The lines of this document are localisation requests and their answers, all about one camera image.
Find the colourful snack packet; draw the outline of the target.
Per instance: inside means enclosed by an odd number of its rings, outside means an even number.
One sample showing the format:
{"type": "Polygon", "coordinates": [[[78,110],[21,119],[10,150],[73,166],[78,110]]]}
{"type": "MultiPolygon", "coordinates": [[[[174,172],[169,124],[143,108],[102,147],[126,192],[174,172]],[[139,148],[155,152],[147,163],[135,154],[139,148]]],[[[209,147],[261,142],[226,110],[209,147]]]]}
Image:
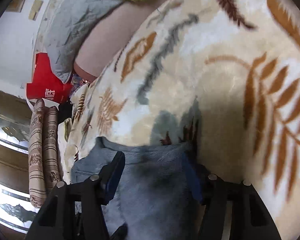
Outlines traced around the colourful snack packet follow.
{"type": "Polygon", "coordinates": [[[69,97],[71,97],[81,86],[88,83],[87,80],[81,78],[78,74],[74,73],[71,78],[71,89],[69,93],[69,97]]]}

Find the blue acid-wash denim pants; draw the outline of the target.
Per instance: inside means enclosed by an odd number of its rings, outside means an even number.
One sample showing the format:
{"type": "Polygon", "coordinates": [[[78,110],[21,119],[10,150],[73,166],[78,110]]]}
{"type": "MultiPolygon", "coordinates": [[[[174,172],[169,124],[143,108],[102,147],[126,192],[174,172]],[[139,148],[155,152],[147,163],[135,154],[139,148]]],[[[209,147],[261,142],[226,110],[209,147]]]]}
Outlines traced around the blue acid-wash denim pants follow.
{"type": "Polygon", "coordinates": [[[108,232],[127,224],[127,239],[195,239],[196,204],[181,158],[191,144],[128,147],[98,137],[88,156],[74,163],[71,182],[98,174],[118,151],[126,162],[114,199],[102,207],[108,232]]]}

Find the grey quilted pillow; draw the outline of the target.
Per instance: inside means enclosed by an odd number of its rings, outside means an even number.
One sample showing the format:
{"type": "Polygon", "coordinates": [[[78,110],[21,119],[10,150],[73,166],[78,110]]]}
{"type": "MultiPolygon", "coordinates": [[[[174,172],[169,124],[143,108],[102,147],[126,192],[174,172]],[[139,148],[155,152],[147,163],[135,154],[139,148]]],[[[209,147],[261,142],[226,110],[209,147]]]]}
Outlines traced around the grey quilted pillow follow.
{"type": "Polygon", "coordinates": [[[63,0],[45,36],[53,74],[63,83],[71,77],[75,57],[91,30],[123,0],[63,0]]]}

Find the pink and maroon bolster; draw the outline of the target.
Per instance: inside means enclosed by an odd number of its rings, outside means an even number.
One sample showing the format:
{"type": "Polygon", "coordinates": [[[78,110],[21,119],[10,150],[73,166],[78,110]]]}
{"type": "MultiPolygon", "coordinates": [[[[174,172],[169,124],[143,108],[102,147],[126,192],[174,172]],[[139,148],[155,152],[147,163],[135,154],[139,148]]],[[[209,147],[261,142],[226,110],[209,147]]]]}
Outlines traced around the pink and maroon bolster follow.
{"type": "Polygon", "coordinates": [[[126,1],[105,16],[81,45],[74,72],[93,82],[138,30],[145,19],[167,0],[126,1]]]}

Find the cream leaf-print fleece blanket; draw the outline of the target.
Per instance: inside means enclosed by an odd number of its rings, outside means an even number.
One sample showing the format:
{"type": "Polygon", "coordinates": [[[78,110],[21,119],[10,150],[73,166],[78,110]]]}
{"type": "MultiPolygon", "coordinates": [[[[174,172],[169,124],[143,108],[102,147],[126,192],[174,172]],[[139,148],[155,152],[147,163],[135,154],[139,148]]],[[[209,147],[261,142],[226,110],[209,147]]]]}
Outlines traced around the cream leaf-print fleece blanket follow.
{"type": "Polygon", "coordinates": [[[282,239],[300,236],[300,10],[293,0],[169,0],[80,88],[63,178],[96,138],[198,142],[222,179],[252,182],[282,239]]]}

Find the striped floral folded quilt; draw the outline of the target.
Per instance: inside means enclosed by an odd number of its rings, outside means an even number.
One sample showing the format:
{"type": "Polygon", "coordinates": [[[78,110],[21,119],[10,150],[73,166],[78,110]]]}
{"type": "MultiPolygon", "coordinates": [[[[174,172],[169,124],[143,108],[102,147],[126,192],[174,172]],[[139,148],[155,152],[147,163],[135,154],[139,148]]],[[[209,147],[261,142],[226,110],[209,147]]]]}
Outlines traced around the striped floral folded quilt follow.
{"type": "Polygon", "coordinates": [[[29,140],[29,194],[32,206],[39,209],[48,194],[61,181],[57,149],[58,109],[46,107],[38,99],[33,107],[29,140]]]}

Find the red paper shopping bag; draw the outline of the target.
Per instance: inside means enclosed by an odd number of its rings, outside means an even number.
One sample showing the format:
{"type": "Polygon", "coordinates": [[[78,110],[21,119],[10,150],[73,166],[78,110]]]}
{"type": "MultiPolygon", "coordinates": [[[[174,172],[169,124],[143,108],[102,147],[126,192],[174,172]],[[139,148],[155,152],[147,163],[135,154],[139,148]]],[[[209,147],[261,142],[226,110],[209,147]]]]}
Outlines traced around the red paper shopping bag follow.
{"type": "Polygon", "coordinates": [[[62,81],[53,74],[47,53],[37,53],[31,83],[26,84],[26,97],[47,99],[55,103],[65,103],[72,89],[71,81],[62,81]]]}

